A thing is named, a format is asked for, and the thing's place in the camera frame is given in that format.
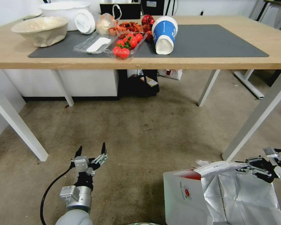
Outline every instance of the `blue paper cup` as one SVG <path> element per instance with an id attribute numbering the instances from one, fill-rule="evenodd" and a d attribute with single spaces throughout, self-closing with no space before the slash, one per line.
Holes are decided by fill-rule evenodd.
<path id="1" fill-rule="evenodd" d="M 157 54 L 168 55 L 173 51 L 177 31 L 178 24 L 172 17 L 163 16 L 155 21 L 152 34 Z"/>

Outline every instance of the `white table leg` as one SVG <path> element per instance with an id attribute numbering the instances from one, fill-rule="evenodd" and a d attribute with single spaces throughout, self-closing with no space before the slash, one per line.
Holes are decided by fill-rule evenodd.
<path id="1" fill-rule="evenodd" d="M 264 95 L 261 93 L 251 82 L 248 80 L 254 70 L 247 70 L 245 75 L 242 75 L 240 72 L 235 71 L 234 75 L 245 85 L 252 93 L 256 96 L 257 99 L 263 99 Z"/>
<path id="2" fill-rule="evenodd" d="M 224 160 L 232 160 L 232 158 L 237 154 L 240 148 L 246 143 L 246 141 L 251 137 L 251 135 L 275 108 L 280 100 L 281 74 L 272 87 L 268 90 L 268 93 L 265 95 L 264 99 L 260 101 L 259 105 L 255 108 L 226 151 L 223 153 L 222 158 Z"/>
<path id="3" fill-rule="evenodd" d="M 212 86 L 213 86 L 213 84 L 214 84 L 214 82 L 215 82 L 215 80 L 216 80 L 216 78 L 217 78 L 217 76 L 218 76 L 220 71 L 221 70 L 213 70 L 211 72 L 210 77 L 209 77 L 209 79 L 208 79 L 208 81 L 207 81 L 207 83 L 205 85 L 205 88 L 204 88 L 204 90 L 203 90 L 203 92 L 201 94 L 201 97 L 200 97 L 200 99 L 198 101 L 198 106 L 199 107 L 203 106 L 203 104 L 204 104 L 204 102 L 205 102 L 205 100 L 206 100 L 206 98 L 207 98 L 207 96 L 208 96 L 208 94 L 209 94 L 209 92 L 210 92 L 210 90 L 211 90 L 211 88 L 212 88 Z"/>
<path id="4" fill-rule="evenodd" d="M 48 153 L 33 135 L 26 123 L 13 108 L 4 94 L 0 91 L 0 114 L 6 119 L 9 125 L 17 132 L 28 147 L 41 161 L 46 161 Z"/>
<path id="5" fill-rule="evenodd" d="M 68 105 L 70 107 L 72 107 L 74 105 L 74 101 L 72 99 L 72 96 L 70 94 L 70 91 L 69 91 L 69 88 L 67 87 L 66 83 L 64 82 L 63 78 L 62 78 L 62 75 L 61 75 L 61 72 L 60 70 L 51 70 L 57 83 L 58 83 L 58 86 L 60 87 L 60 89 L 62 90 L 67 102 L 68 102 Z"/>

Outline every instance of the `wooden tabletop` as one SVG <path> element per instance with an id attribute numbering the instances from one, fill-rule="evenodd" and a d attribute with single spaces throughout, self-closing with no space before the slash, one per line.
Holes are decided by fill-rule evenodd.
<path id="1" fill-rule="evenodd" d="M 0 27 L 0 69 L 281 69 L 281 31 L 242 16 L 176 16 L 178 24 L 219 24 L 269 54 L 230 58 L 29 58 L 36 50 L 11 23 Z"/>

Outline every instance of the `white paper bag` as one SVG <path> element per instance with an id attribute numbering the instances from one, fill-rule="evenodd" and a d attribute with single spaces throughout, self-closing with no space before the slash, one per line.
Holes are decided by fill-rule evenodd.
<path id="1" fill-rule="evenodd" d="M 166 224 L 281 225 L 273 184 L 235 171 L 244 166 L 221 161 L 164 173 Z"/>
<path id="2" fill-rule="evenodd" d="M 171 69 L 164 69 L 158 70 L 160 76 L 168 77 L 176 80 L 180 80 L 182 76 L 182 70 L 171 70 Z"/>

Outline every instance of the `red logo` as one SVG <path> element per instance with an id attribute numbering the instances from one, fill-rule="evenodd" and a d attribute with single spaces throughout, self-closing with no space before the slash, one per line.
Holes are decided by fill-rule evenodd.
<path id="1" fill-rule="evenodd" d="M 187 190 L 187 189 L 185 189 L 185 194 L 186 194 L 186 196 L 187 196 L 187 197 L 189 197 L 189 196 L 190 196 L 190 193 L 188 192 L 188 190 Z"/>

